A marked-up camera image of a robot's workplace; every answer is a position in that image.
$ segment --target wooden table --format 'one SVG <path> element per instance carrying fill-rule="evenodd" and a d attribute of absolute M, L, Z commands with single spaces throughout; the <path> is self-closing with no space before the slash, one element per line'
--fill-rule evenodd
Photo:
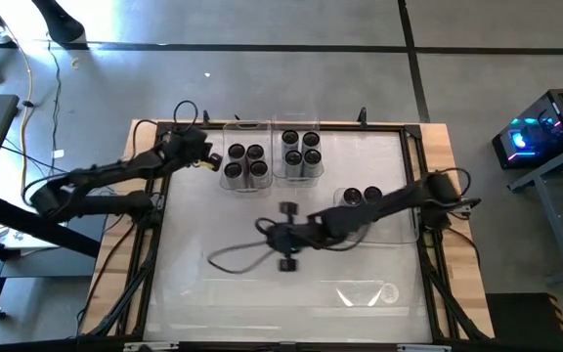
<path fill-rule="evenodd" d="M 132 132 L 136 122 L 137 120 L 132 121 L 132 128 L 130 128 L 123 159 L 128 159 L 132 153 Z M 420 124 L 420 127 L 428 169 L 436 170 L 454 167 L 455 160 L 451 149 L 447 125 L 432 123 Z M 144 123 L 139 126 L 136 136 L 137 151 L 144 151 L 153 145 L 155 129 L 155 126 L 149 123 Z M 451 174 L 451 176 L 454 180 L 456 180 L 457 175 L 455 173 Z M 144 187 L 145 181 L 133 180 L 115 185 L 114 189 L 119 194 L 128 194 L 132 191 L 142 190 Z M 115 217 L 110 217 L 107 225 L 110 226 L 115 219 Z M 452 218 L 452 221 L 453 228 L 455 230 L 464 233 L 466 236 L 471 238 L 470 228 L 467 221 L 455 218 Z M 131 223 L 129 220 L 124 220 L 104 234 L 102 248 L 95 267 L 93 283 L 97 277 L 97 273 L 99 273 L 100 269 L 104 266 L 106 256 L 112 250 L 114 244 L 122 237 L 130 226 Z M 148 231 L 143 244 L 141 261 L 145 258 L 147 253 L 150 237 L 151 231 Z M 99 323 L 122 292 L 127 277 L 133 242 L 134 236 L 130 236 L 127 240 L 125 240 L 123 245 L 116 251 L 110 260 L 106 272 L 99 281 L 95 294 L 91 298 L 88 312 L 82 325 L 83 332 L 91 330 Z M 444 232 L 443 249 L 445 252 L 447 270 L 454 297 L 457 299 L 468 317 L 475 322 L 477 327 L 483 333 L 489 336 L 494 336 L 490 314 L 488 312 L 488 305 L 486 303 L 486 293 L 484 291 L 481 274 L 477 266 L 477 258 L 475 256 L 474 249 L 464 239 L 451 233 L 450 231 Z M 139 288 L 132 300 L 132 309 L 130 309 L 127 324 L 128 333 L 131 331 L 136 322 L 140 302 L 140 291 L 141 289 Z M 449 333 L 444 305 L 439 294 L 437 292 L 434 294 L 436 296 L 436 304 L 438 307 L 437 310 L 440 328 L 443 333 L 448 336 Z M 460 335 L 465 337 L 465 334 L 461 331 Z"/>

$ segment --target gray floor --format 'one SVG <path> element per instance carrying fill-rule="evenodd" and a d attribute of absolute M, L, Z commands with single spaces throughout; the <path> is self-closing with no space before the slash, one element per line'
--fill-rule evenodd
<path fill-rule="evenodd" d="M 396 0 L 171 1 L 61 0 L 87 39 L 124 43 L 403 45 Z M 563 1 L 408 0 L 418 46 L 563 47 Z M 38 104 L 27 128 L 29 154 L 48 160 L 55 66 L 45 26 L 32 6 L 1 0 L 0 11 L 30 58 Z M 323 120 L 418 121 L 405 54 L 119 52 L 56 50 L 63 69 L 57 165 L 70 169 L 121 156 L 133 118 L 168 118 L 182 99 L 213 119 L 269 118 L 304 110 Z M 77 58 L 78 69 L 71 66 Z M 455 160 L 473 173 L 482 198 L 472 229 L 487 292 L 549 291 L 544 276 L 563 263 L 536 195 L 514 196 L 491 138 L 549 88 L 563 87 L 562 56 L 420 55 L 432 122 L 449 125 Z M 0 49 L 0 93 L 26 94 L 20 54 Z M 190 115 L 184 110 L 183 117 Z M 18 143 L 19 121 L 9 138 Z M 0 155 L 1 175 L 19 174 L 19 159 Z M 38 172 L 30 166 L 30 179 Z M 0 196 L 19 202 L 18 185 L 0 181 Z M 0 343 L 73 334 L 89 280 L 14 280 L 1 305 Z"/>

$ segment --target yellow cable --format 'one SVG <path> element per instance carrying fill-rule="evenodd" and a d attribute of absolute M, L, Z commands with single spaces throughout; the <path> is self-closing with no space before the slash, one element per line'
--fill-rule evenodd
<path fill-rule="evenodd" d="M 25 100 L 27 102 L 31 102 L 31 92 L 32 92 L 32 89 L 33 89 L 33 78 L 32 78 L 32 75 L 31 75 L 31 66 L 29 65 L 29 60 L 27 59 L 27 55 L 25 54 L 25 51 L 21 47 L 21 43 L 19 43 L 19 39 L 17 39 L 17 36 L 10 29 L 10 27 L 8 26 L 6 21 L 4 21 L 3 17 L 1 16 L 1 13 L 0 13 L 0 18 L 1 18 L 1 22 L 4 24 L 4 28 L 8 29 L 8 32 L 10 33 L 12 40 L 17 44 L 17 47 L 19 47 L 19 51 L 21 51 L 21 55 L 23 56 L 23 60 L 25 61 L 25 68 L 27 69 L 27 77 L 28 77 L 28 81 L 29 81 L 29 87 L 27 89 L 27 98 Z M 21 121 L 21 136 L 20 136 L 21 152 L 22 152 L 21 192 L 25 188 L 25 177 L 27 175 L 27 158 L 25 157 L 25 155 L 26 155 L 26 153 L 25 153 L 25 149 L 26 149 L 26 147 L 25 147 L 25 127 L 27 126 L 27 122 L 29 121 L 28 116 L 29 116 L 29 107 L 24 106 L 24 108 L 23 108 L 23 118 L 22 118 L 22 121 Z"/>

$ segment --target clear acrylic surface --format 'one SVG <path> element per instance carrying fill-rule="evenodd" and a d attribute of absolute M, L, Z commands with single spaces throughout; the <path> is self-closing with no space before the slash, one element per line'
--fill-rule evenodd
<path fill-rule="evenodd" d="M 221 131 L 208 131 L 213 152 Z M 306 248 L 298 271 L 281 273 L 274 254 L 244 275 L 206 262 L 215 250 L 264 240 L 258 217 L 283 221 L 279 202 L 299 204 L 305 215 L 331 207 L 337 189 L 377 186 L 388 193 L 406 184 L 395 133 L 322 132 L 324 173 L 317 187 L 280 188 L 264 198 L 236 198 L 218 187 L 208 169 L 173 174 L 152 284 L 145 340 L 429 342 L 431 333 L 420 279 L 416 237 L 408 211 L 387 219 L 391 238 L 347 252 Z M 220 256 L 240 269 L 265 253 L 260 246 Z"/>

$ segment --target power cord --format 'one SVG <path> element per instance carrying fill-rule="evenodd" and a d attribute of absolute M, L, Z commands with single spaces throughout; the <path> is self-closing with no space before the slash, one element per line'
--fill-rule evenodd
<path fill-rule="evenodd" d="M 448 167 L 448 168 L 443 169 L 443 170 L 436 170 L 436 172 L 438 172 L 438 173 L 445 173 L 447 171 L 459 171 L 459 172 L 463 173 L 464 175 L 466 175 L 466 179 L 468 180 L 467 183 L 466 183 L 466 187 L 464 187 L 462 192 L 459 194 L 460 197 L 463 197 L 466 194 L 466 192 L 468 192 L 468 190 L 470 189 L 470 184 L 473 182 L 473 177 L 470 175 L 470 172 L 468 172 L 468 170 L 466 170 L 462 167 Z"/>
<path fill-rule="evenodd" d="M 244 244 L 237 244 L 237 245 L 232 245 L 229 246 L 227 248 L 223 248 L 223 249 L 219 249 L 216 251 L 213 251 L 212 253 L 210 253 L 210 255 L 207 256 L 207 262 L 215 267 L 216 269 L 224 272 L 224 273 L 228 273 L 228 274 L 245 274 L 248 273 L 250 271 L 252 271 L 253 269 L 257 268 L 260 264 L 262 264 L 262 262 L 264 262 L 268 257 L 271 256 L 271 254 L 273 254 L 275 251 L 274 250 L 269 250 L 268 252 L 266 252 L 264 255 L 262 255 L 261 257 L 259 257 L 258 259 L 256 259 L 253 263 L 249 264 L 248 266 L 244 267 L 243 269 L 239 269 L 239 270 L 231 270 L 231 269 L 227 269 L 224 268 L 218 264 L 216 264 L 213 259 L 216 258 L 219 255 L 231 252 L 231 251 L 236 251 L 236 250 L 241 250 L 241 249 L 247 249 L 247 248 L 252 248 L 255 246 L 260 246 L 262 244 L 266 244 L 266 241 L 260 241 L 260 242 L 252 242 L 252 243 L 244 243 Z"/>
<path fill-rule="evenodd" d="M 183 100 L 183 101 L 179 102 L 177 104 L 177 106 L 175 107 L 175 109 L 173 110 L 173 122 L 175 122 L 175 123 L 177 123 L 177 110 L 179 110 L 180 106 L 183 105 L 183 104 L 190 104 L 195 109 L 195 117 L 193 118 L 193 122 L 191 122 L 191 124 L 188 125 L 188 127 L 186 127 L 186 129 L 184 130 L 184 132 L 186 132 L 186 131 L 190 130 L 191 127 L 193 127 L 193 125 L 196 122 L 196 119 L 199 117 L 199 109 L 196 107 L 196 104 L 193 103 L 193 101 Z"/>
<path fill-rule="evenodd" d="M 6 147 L 6 146 L 3 146 L 3 145 L 0 145 L 0 149 L 6 150 L 6 151 L 8 151 L 8 152 L 12 152 L 12 153 L 14 153 L 14 154 L 18 154 L 18 155 L 22 156 L 23 158 L 26 158 L 26 159 L 28 159 L 28 160 L 30 160 L 30 161 L 32 161 L 32 162 L 38 163 L 38 164 L 43 165 L 43 166 L 45 166 L 45 167 L 51 167 L 49 164 L 47 164 L 47 163 L 45 163 L 45 162 L 42 162 L 42 161 L 40 161 L 40 160 L 38 160 L 38 159 L 35 159 L 35 158 L 33 158 L 33 157 L 31 157 L 31 156 L 29 156 L 29 155 L 23 153 L 23 152 L 15 151 L 15 150 L 10 149 L 10 148 L 8 148 L 8 147 Z M 64 170 L 62 170 L 62 169 L 60 169 L 60 168 L 58 168 L 58 167 L 54 167 L 54 170 L 60 171 L 60 172 L 66 172 L 66 171 L 64 171 Z"/>
<path fill-rule="evenodd" d="M 54 64 L 56 64 L 56 81 L 58 82 L 58 86 L 56 88 L 56 98 L 54 99 L 54 112 L 52 113 L 52 119 L 54 120 L 54 129 L 52 131 L 52 152 L 51 152 L 51 165 L 52 169 L 49 171 L 49 174 L 53 174 L 53 167 L 56 164 L 55 152 L 58 149 L 56 145 L 56 134 L 58 133 L 58 114 L 60 113 L 60 94 L 62 93 L 63 89 L 63 82 L 60 79 L 60 64 L 58 64 L 58 59 L 56 55 L 51 51 L 51 43 L 52 40 L 48 41 L 47 44 L 47 51 L 49 55 L 54 59 Z"/>
<path fill-rule="evenodd" d="M 193 106 L 193 108 L 195 109 L 195 117 L 193 118 L 193 121 L 191 122 L 191 124 L 189 124 L 185 129 L 184 132 L 187 132 L 189 129 L 191 129 L 191 127 L 195 124 L 197 118 L 199 117 L 199 109 L 196 106 L 195 103 L 193 103 L 193 101 L 190 100 L 183 100 L 181 102 L 179 102 L 177 104 L 177 106 L 175 106 L 175 109 L 173 110 L 173 121 L 175 123 L 177 123 L 177 111 L 179 110 L 179 108 L 183 105 L 183 104 L 190 104 Z M 138 122 L 136 122 L 136 125 L 134 126 L 134 132 L 132 133 L 132 156 L 130 157 L 130 161 L 134 159 L 134 157 L 136 156 L 136 135 L 138 133 L 138 127 L 143 124 L 143 123 L 150 123 L 152 125 L 157 126 L 157 122 L 152 121 L 150 119 L 142 119 L 139 120 Z"/>
<path fill-rule="evenodd" d="M 463 238 L 465 241 L 468 242 L 468 244 L 470 244 L 473 247 L 473 249 L 475 249 L 475 255 L 477 256 L 477 266 L 481 267 L 481 260 L 479 259 L 479 250 L 477 249 L 477 245 L 475 244 L 475 242 L 473 242 L 469 237 L 467 237 L 465 234 L 461 233 L 460 231 L 454 230 L 452 228 L 447 228 L 447 230 Z"/>
<path fill-rule="evenodd" d="M 15 41 L 15 44 L 17 44 L 17 47 L 19 47 L 19 51 L 21 52 L 21 55 L 23 57 L 23 62 L 25 63 L 25 68 L 27 70 L 27 78 L 28 78 L 27 98 L 25 99 L 24 102 L 22 102 L 23 118 L 21 122 L 21 151 L 23 156 L 22 166 L 21 166 L 21 190 L 23 190 L 23 188 L 25 187 L 25 178 L 27 175 L 27 158 L 25 157 L 27 150 L 27 147 L 25 145 L 25 129 L 27 127 L 27 123 L 29 122 L 29 118 L 30 118 L 29 109 L 33 108 L 33 104 L 31 103 L 31 93 L 33 90 L 33 77 L 31 74 L 31 66 L 29 65 L 29 60 L 27 59 L 27 55 L 25 54 L 25 51 L 23 50 L 23 47 L 21 46 L 19 39 L 17 39 L 17 36 L 10 29 L 6 21 L 1 16 L 0 19 L 2 24 L 4 24 L 4 27 L 8 29 L 8 32 L 10 33 L 12 39 Z"/>
<path fill-rule="evenodd" d="M 114 221 L 114 223 L 112 225 L 106 227 L 106 229 L 102 232 L 102 237 L 106 234 L 106 232 L 110 231 L 116 225 L 118 225 L 118 223 L 121 222 L 121 220 L 123 220 L 123 217 L 125 217 L 125 214 L 120 215 L 118 217 L 118 219 L 116 219 L 116 221 Z M 106 268 L 108 267 L 108 263 L 111 260 L 112 256 L 116 253 L 116 250 L 123 244 L 125 239 L 127 239 L 127 237 L 132 233 L 135 226 L 136 226 L 135 223 L 132 224 L 132 226 L 129 228 L 129 230 L 127 230 L 127 232 L 123 235 L 123 237 L 121 237 L 120 240 L 118 240 L 118 242 L 114 245 L 114 247 L 108 253 L 106 260 L 104 261 L 104 265 L 100 269 L 99 274 L 97 274 L 97 279 L 95 280 L 95 283 L 93 284 L 93 286 L 91 287 L 91 289 L 88 293 L 88 297 L 86 298 L 86 303 L 84 303 L 84 307 L 82 309 L 80 309 L 79 312 L 77 312 L 77 316 L 76 316 L 77 329 L 75 330 L 75 337 L 79 336 L 79 329 L 81 328 L 80 325 L 81 325 L 82 320 L 84 319 L 84 316 L 86 315 L 86 311 L 88 310 L 88 306 L 90 305 L 90 300 L 92 299 L 93 294 L 95 294 L 95 290 L 97 289 L 97 282 L 99 281 L 99 279 L 102 277 L 102 275 L 106 271 Z"/>
<path fill-rule="evenodd" d="M 141 220 L 139 221 L 139 223 L 143 223 L 146 222 L 147 219 L 151 218 L 157 211 L 158 208 L 160 206 L 160 202 L 158 202 L 155 205 L 155 208 L 148 213 L 147 216 L 144 216 L 143 218 L 141 218 Z M 109 231 L 110 229 L 114 228 L 116 226 L 116 224 L 118 224 L 119 221 L 121 221 L 123 218 L 123 215 L 121 215 L 116 222 L 114 222 L 114 224 L 112 224 L 111 226 L 107 227 L 104 230 L 104 234 Z M 91 287 L 88 297 L 86 298 L 86 303 L 84 304 L 84 307 L 77 313 L 76 319 L 77 319 L 77 332 L 75 335 L 75 338 L 77 339 L 77 342 L 79 343 L 79 328 L 81 325 L 82 320 L 84 320 L 84 317 L 86 316 L 86 312 L 88 311 L 88 307 L 90 306 L 90 301 L 93 298 L 93 295 L 95 294 L 95 290 L 97 289 L 99 280 L 101 279 L 102 275 L 104 274 L 104 272 L 106 271 L 106 269 L 108 268 L 108 264 L 110 262 L 110 260 L 112 259 L 112 257 L 114 256 L 114 254 L 116 253 L 116 250 L 123 244 L 123 242 L 125 242 L 125 240 L 134 232 L 134 229 L 136 228 L 136 222 L 132 223 L 132 226 L 125 232 L 125 234 L 120 238 L 120 240 L 118 240 L 118 242 L 114 245 L 114 247 L 110 250 L 110 252 L 108 253 L 108 256 L 106 257 L 106 260 L 104 261 L 104 265 L 102 266 L 102 268 L 99 270 L 99 273 L 97 274 L 97 279 L 95 279 L 95 282 L 93 283 L 93 286 Z"/>
<path fill-rule="evenodd" d="M 15 145 L 11 140 L 9 140 L 8 137 L 6 137 L 5 141 L 8 142 L 12 146 L 12 148 L 14 148 L 17 152 L 21 153 L 21 148 L 17 147 L 17 145 Z M 36 163 L 36 161 L 34 161 L 34 160 L 30 160 L 30 161 L 31 161 L 31 163 L 34 164 L 34 166 L 36 166 L 36 168 L 38 169 L 38 171 L 40 172 L 40 174 L 43 177 L 47 176 L 45 174 L 45 172 L 43 171 L 43 169 Z"/>
<path fill-rule="evenodd" d="M 134 132 L 132 132 L 132 156 L 129 159 L 130 162 L 134 159 L 134 157 L 136 157 L 136 134 L 138 133 L 138 126 L 143 123 L 150 123 L 157 126 L 157 122 L 151 121 L 150 119 L 142 119 L 136 122 L 136 125 L 134 126 Z"/>

